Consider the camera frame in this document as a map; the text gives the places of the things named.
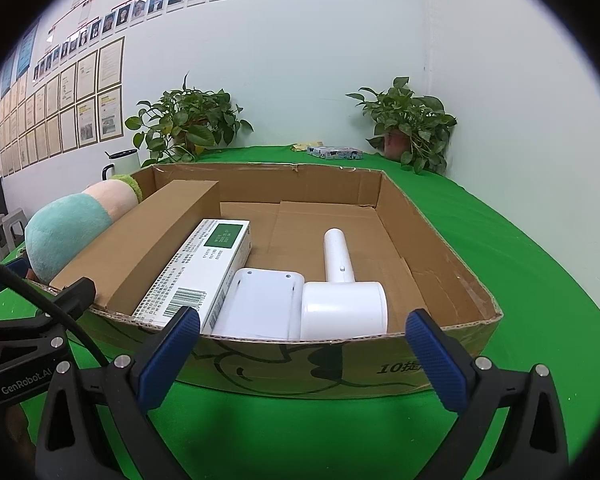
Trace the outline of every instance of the plush toy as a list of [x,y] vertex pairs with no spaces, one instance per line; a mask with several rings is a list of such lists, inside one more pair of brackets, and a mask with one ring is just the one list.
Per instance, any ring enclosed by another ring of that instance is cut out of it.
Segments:
[[38,280],[49,284],[81,250],[140,202],[138,183],[129,175],[115,175],[37,211],[24,237]]

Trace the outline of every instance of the metal bolt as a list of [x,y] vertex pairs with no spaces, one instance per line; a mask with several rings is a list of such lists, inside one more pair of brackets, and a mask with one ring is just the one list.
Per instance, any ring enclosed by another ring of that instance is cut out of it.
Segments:
[[69,368],[71,368],[71,363],[69,361],[60,361],[58,366],[56,366],[56,372],[65,374],[69,371]]
[[129,357],[128,355],[122,354],[114,359],[113,365],[116,368],[126,368],[127,366],[129,366],[130,362],[131,362],[131,357]]
[[549,368],[545,365],[536,365],[536,374],[540,377],[547,377],[549,375]]
[[491,366],[493,366],[493,363],[487,357],[480,356],[480,357],[476,358],[475,365],[480,370],[491,370]]

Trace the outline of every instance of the black mug handle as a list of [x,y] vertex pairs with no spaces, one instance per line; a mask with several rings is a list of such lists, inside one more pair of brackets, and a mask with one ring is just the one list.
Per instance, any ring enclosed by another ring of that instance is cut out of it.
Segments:
[[104,168],[102,168],[102,179],[103,180],[107,179],[107,170],[112,170],[113,168],[115,168],[115,166],[113,164],[107,164]]

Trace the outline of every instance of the mug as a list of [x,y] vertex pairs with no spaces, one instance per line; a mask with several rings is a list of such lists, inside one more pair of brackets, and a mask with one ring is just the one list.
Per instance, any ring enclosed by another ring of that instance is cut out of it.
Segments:
[[124,152],[107,153],[109,160],[113,160],[113,164],[107,164],[102,168],[102,179],[107,179],[107,171],[113,170],[114,175],[132,174],[140,169],[140,159],[138,158],[138,150],[125,150]]

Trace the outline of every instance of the green tablecloth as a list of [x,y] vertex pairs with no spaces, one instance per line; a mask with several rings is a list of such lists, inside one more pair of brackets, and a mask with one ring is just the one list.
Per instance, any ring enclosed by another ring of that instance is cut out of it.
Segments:
[[[288,146],[237,148],[204,162],[298,162],[385,170],[497,298],[505,317],[485,350],[501,368],[551,368],[571,455],[600,416],[600,311],[527,236],[453,182],[402,171],[379,155],[321,161]],[[0,294],[0,319],[28,316],[30,304]],[[115,349],[103,346],[112,356]],[[81,366],[94,360],[78,345]],[[36,437],[44,396],[25,403]],[[110,415],[100,412],[129,478],[138,478]],[[453,423],[432,392],[367,400],[269,399],[175,383],[151,413],[158,432],[194,479],[411,479]],[[493,449],[499,414],[467,478]]]

